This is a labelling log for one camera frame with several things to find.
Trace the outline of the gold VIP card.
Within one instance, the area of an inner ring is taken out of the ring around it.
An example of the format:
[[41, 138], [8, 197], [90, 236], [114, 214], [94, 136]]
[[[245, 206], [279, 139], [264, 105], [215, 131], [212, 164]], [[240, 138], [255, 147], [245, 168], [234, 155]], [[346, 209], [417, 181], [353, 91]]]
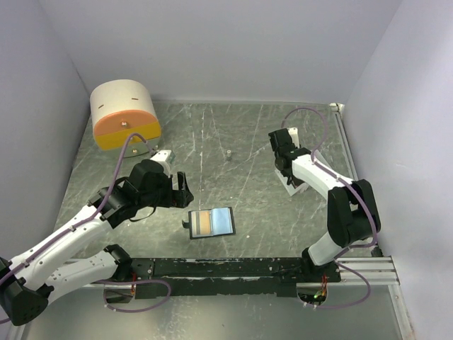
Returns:
[[191, 212], [192, 236], [207, 237], [212, 233], [211, 213], [209, 210]]

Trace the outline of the black leather card holder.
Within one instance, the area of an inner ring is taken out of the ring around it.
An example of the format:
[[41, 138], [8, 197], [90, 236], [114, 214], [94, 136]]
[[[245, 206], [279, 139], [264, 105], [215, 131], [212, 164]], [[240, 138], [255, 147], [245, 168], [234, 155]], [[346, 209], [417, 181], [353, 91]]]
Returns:
[[192, 236], [192, 218], [191, 212], [200, 210], [191, 210], [188, 212], [188, 220], [182, 221], [182, 226], [185, 230], [189, 231], [190, 239], [204, 239], [210, 237], [221, 237], [236, 234], [236, 226], [234, 222], [234, 213], [232, 207], [204, 209], [209, 210], [211, 213], [211, 227], [212, 233], [207, 237], [194, 237]]

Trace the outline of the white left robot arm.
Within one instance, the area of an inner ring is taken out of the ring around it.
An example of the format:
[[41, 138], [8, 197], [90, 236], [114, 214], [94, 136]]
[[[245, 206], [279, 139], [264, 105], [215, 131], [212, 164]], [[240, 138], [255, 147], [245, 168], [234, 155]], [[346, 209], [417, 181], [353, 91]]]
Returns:
[[10, 261], [1, 260], [1, 307], [20, 326], [35, 319], [53, 301], [97, 281], [122, 283], [132, 274], [132, 259], [119, 245], [89, 259], [66, 262], [80, 248], [131, 220], [143, 208], [185, 208], [194, 199], [184, 172], [173, 176], [162, 162], [145, 159], [129, 176], [114, 177], [65, 225]]

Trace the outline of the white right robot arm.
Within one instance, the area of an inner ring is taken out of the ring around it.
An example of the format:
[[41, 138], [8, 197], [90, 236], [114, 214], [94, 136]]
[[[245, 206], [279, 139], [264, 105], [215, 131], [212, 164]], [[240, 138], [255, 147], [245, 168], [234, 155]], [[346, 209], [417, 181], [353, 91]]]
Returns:
[[302, 252], [300, 272], [307, 281], [317, 281], [334, 261], [349, 249], [377, 243], [381, 223], [372, 185], [353, 180], [332, 170], [301, 147], [296, 128], [268, 134], [275, 156], [275, 173], [290, 196], [314, 189], [327, 203], [325, 234]]

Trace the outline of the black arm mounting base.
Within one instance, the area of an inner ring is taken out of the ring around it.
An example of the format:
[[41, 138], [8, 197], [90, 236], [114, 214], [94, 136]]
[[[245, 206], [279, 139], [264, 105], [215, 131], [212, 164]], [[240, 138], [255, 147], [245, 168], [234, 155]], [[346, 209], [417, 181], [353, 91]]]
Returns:
[[340, 282], [335, 263], [312, 266], [299, 257], [184, 259], [133, 258], [120, 272], [107, 279], [109, 285], [133, 285], [135, 297], [152, 299], [215, 295], [276, 295], [295, 298], [299, 288], [321, 286], [323, 279]]

